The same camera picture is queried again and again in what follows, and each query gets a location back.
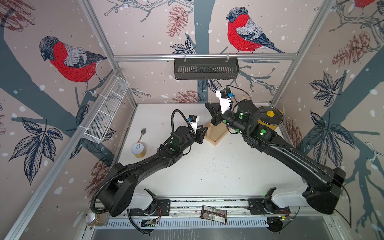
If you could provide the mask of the wooden jewelry display stand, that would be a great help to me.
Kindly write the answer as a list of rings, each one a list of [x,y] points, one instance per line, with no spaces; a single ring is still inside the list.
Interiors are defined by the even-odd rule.
[[[205,127],[208,127],[207,133],[205,135],[205,140],[210,142],[213,146],[216,146],[229,133],[229,131],[227,130],[228,124],[224,123],[222,118],[222,122],[219,125],[214,126],[211,123],[211,120],[205,125]]]

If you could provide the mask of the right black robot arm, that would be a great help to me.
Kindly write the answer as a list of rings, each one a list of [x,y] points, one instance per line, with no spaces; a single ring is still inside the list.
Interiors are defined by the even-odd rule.
[[[250,100],[238,103],[236,111],[222,107],[219,103],[206,103],[205,107],[212,116],[211,123],[220,123],[242,135],[243,140],[253,149],[277,159],[308,184],[302,194],[314,210],[331,215],[338,204],[346,172],[341,168],[331,169],[315,160],[303,156],[301,152],[288,144],[276,131],[259,123],[266,119],[270,124],[282,113],[272,107],[256,107]]]

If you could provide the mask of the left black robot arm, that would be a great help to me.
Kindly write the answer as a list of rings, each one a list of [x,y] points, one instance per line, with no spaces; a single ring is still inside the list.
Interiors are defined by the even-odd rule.
[[[177,163],[186,155],[184,150],[190,150],[194,143],[203,143],[208,128],[198,125],[198,121],[197,116],[190,115],[187,119],[180,110],[174,110],[171,114],[170,136],[154,155],[125,166],[121,163],[113,165],[91,198],[91,211],[116,217],[126,209],[148,208],[155,195],[149,190],[143,194],[135,193],[136,186],[157,171]]]

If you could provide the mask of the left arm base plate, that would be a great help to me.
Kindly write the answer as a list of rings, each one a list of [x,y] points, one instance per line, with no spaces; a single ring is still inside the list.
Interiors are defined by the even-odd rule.
[[[131,216],[169,216],[171,200],[157,200],[156,206],[151,204],[147,209],[129,209]]]

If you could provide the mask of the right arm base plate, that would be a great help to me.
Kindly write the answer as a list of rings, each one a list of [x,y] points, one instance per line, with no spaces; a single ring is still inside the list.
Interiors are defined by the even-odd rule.
[[[247,210],[250,210],[252,215],[290,215],[289,207],[280,208],[272,201],[272,195],[276,189],[270,188],[263,197],[248,199]]]

